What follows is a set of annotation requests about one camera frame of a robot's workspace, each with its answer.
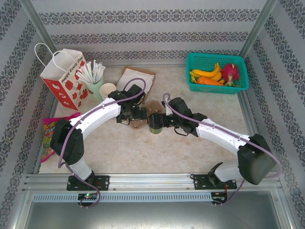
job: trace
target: paper bag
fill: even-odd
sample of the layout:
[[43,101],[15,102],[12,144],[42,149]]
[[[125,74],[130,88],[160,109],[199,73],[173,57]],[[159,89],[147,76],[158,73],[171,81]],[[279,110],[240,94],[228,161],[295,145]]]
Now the paper bag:
[[52,53],[52,60],[47,66],[42,63],[45,69],[40,74],[41,78],[65,107],[79,110],[88,96],[86,84],[76,75],[76,71],[85,63],[82,52],[70,49]]

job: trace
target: snack bag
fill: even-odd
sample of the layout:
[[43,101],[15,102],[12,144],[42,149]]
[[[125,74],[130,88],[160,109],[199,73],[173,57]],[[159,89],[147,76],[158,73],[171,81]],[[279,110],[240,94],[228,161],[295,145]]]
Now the snack bag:
[[[69,117],[64,117],[66,120],[76,118],[80,116],[81,113],[77,112]],[[62,118],[45,118],[43,120],[43,149],[42,149],[42,159],[41,163],[45,162],[50,156],[55,154],[55,151],[51,149],[50,143],[54,133],[55,125],[58,120]]]

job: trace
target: small green cup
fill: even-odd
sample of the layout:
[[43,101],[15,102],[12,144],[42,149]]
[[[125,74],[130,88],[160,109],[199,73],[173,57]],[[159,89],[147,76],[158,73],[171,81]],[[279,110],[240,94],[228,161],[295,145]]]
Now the small green cup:
[[97,84],[86,83],[88,90],[90,90],[89,94],[96,101],[103,101],[103,98],[100,93],[101,86],[105,83],[104,78]]

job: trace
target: damask wallpaper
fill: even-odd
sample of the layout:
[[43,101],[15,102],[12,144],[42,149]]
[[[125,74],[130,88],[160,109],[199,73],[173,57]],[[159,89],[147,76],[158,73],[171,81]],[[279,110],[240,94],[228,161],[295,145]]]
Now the damask wallpaper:
[[[34,46],[41,42],[17,0],[0,2],[0,229],[18,202],[24,175],[33,172],[42,143],[42,119],[54,101],[39,75]],[[46,49],[37,49],[49,60]]]
[[33,0],[58,49],[106,66],[185,64],[189,52],[238,54],[266,0]]
[[305,1],[280,0],[246,58],[256,126],[283,166],[297,228],[305,228]]

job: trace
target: marble surface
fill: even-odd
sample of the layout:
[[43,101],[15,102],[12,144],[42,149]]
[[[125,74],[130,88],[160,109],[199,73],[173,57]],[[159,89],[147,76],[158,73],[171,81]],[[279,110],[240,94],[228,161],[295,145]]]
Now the marble surface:
[[[237,95],[191,92],[186,82],[185,68],[147,68],[156,73],[156,81],[148,95],[150,100],[162,100],[165,92],[171,98],[182,97],[193,113],[202,113],[216,123],[241,134],[247,134]],[[104,71],[107,83],[117,82],[118,68]],[[81,113],[98,102],[88,98]],[[58,105],[55,117],[69,116],[74,110]],[[95,173],[192,173],[208,172],[215,164],[237,160],[226,149],[193,135],[183,137],[172,128],[163,128],[158,135],[148,126],[133,130],[116,123],[115,118],[96,128],[84,141],[85,160]],[[53,155],[41,164],[40,173],[69,173],[57,168],[59,157]]]

